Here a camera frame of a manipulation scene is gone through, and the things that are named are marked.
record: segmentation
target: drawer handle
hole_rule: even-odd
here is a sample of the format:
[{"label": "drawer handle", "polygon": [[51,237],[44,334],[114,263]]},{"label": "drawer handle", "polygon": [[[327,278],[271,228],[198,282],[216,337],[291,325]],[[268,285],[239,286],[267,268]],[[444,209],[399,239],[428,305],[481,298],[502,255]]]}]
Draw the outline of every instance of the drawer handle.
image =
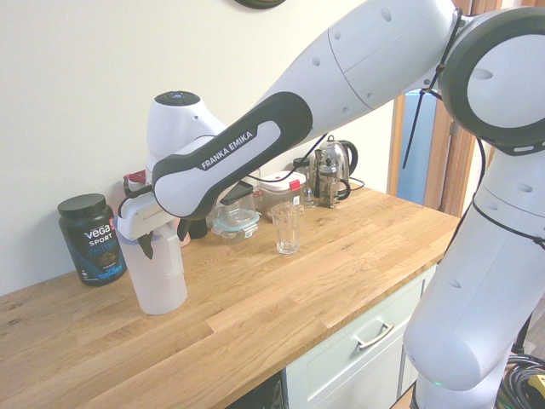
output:
[{"label": "drawer handle", "polygon": [[387,324],[386,322],[382,323],[381,329],[384,328],[385,331],[381,332],[379,335],[368,341],[367,343],[359,339],[358,337],[354,336],[354,339],[358,341],[358,348],[360,351],[363,351],[364,349],[367,349],[368,347],[375,345],[379,341],[381,341],[386,335],[388,335],[390,332],[392,332],[392,329],[394,328],[394,324]]}]

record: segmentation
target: door frame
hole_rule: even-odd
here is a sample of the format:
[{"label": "door frame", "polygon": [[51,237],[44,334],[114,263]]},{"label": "door frame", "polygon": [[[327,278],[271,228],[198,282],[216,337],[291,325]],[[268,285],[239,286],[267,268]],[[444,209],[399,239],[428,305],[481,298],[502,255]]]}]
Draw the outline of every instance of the door frame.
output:
[{"label": "door frame", "polygon": [[[545,0],[523,2],[545,3]],[[502,0],[454,0],[453,3],[461,8],[465,15],[482,14],[502,6]],[[395,102],[387,190],[392,195],[397,194],[399,181],[403,116],[404,95]],[[455,126],[443,102],[438,101],[427,170],[425,206],[453,216],[462,215],[474,146],[474,136]]]}]

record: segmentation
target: cabinet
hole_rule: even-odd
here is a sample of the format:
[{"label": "cabinet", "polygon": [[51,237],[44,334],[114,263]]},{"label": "cabinet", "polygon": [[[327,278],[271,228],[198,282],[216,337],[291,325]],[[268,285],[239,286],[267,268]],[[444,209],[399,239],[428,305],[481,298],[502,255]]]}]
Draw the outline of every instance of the cabinet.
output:
[{"label": "cabinet", "polygon": [[416,379],[403,333],[435,266],[285,369],[290,409],[388,409]]}]

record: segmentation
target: black lid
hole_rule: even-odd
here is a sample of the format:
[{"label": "black lid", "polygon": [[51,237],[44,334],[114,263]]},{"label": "black lid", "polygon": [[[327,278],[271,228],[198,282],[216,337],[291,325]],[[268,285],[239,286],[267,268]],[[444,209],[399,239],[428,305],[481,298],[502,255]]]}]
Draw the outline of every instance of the black lid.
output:
[{"label": "black lid", "polygon": [[310,166],[310,159],[309,158],[295,158],[293,159],[293,167],[294,168],[301,168],[302,166]]},{"label": "black lid", "polygon": [[60,215],[65,217],[92,216],[105,208],[106,198],[99,193],[82,194],[57,206]]},{"label": "black lid", "polygon": [[244,196],[248,196],[252,192],[254,192],[254,187],[252,185],[245,181],[240,181],[222,200],[220,200],[220,203],[225,206],[232,205],[237,200],[240,200]]}]

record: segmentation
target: protein powder tub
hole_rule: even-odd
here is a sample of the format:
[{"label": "protein powder tub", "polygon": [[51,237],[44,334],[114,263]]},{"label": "protein powder tub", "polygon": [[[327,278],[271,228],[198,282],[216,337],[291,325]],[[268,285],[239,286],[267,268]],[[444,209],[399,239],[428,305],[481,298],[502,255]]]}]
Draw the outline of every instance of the protein powder tub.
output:
[{"label": "protein powder tub", "polygon": [[106,198],[98,193],[84,194],[65,200],[57,210],[60,230],[79,279],[99,287],[121,277],[127,266]]}]

